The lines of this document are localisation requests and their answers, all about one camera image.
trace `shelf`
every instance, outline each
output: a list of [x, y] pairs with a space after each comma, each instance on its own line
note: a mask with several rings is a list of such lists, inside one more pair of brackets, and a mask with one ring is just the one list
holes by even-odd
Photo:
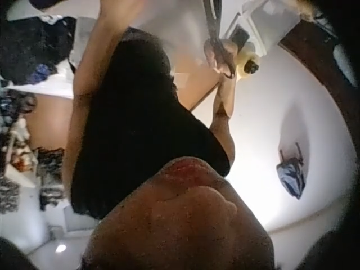
[[17, 169], [15, 169], [14, 166], [11, 164], [7, 164], [6, 166], [6, 172], [5, 177], [17, 184], [19, 184], [21, 187], [28, 187], [28, 188], [36, 188], [36, 178], [35, 173], [33, 172], [25, 172], [20, 173]]

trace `black dress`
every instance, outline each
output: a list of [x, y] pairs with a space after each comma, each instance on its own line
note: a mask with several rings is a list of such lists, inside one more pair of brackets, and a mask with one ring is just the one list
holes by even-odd
[[160, 43], [143, 35], [119, 43], [93, 97], [71, 188], [76, 213], [102, 219], [175, 158], [230, 171], [212, 132], [178, 102]]

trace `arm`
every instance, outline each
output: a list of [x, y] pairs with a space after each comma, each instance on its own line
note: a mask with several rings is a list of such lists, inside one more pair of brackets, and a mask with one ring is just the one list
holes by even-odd
[[99, 89], [123, 33], [142, 4], [140, 0], [101, 0], [99, 18], [74, 78], [73, 113], [62, 166], [62, 182], [69, 199], [92, 95]]
[[[237, 46], [229, 41], [223, 41], [228, 52], [230, 52], [235, 60], [237, 56]], [[235, 144], [230, 134], [229, 120], [234, 111], [236, 77], [229, 79], [225, 73], [229, 73], [227, 65], [218, 65], [215, 61], [215, 54], [209, 43], [205, 44], [205, 55], [209, 65], [218, 73], [221, 73], [218, 90], [214, 100], [213, 122], [210, 130], [222, 145], [227, 154], [230, 166], [235, 160]]]

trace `hand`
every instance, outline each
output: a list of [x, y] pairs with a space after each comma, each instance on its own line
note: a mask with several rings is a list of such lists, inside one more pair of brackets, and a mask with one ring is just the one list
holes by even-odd
[[146, 0], [100, 0], [99, 19], [111, 28], [125, 31], [142, 11]]
[[[238, 47], [235, 43], [233, 43], [231, 40], [222, 40], [223, 46], [225, 50], [231, 55], [232, 64], [235, 66], [235, 59], [238, 54]], [[217, 63], [214, 53], [214, 48], [210, 42], [210, 40], [207, 40], [204, 45], [204, 52], [206, 59], [208, 61], [208, 64], [211, 68], [213, 68], [217, 73], [221, 74], [230, 74], [230, 69], [227, 64], [225, 63]]]

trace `lips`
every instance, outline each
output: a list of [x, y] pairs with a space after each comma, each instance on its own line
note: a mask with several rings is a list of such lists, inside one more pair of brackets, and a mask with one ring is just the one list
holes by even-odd
[[194, 157], [175, 161], [164, 168], [163, 173], [170, 176], [172, 184], [182, 188], [210, 186], [217, 178], [216, 172], [206, 162]]

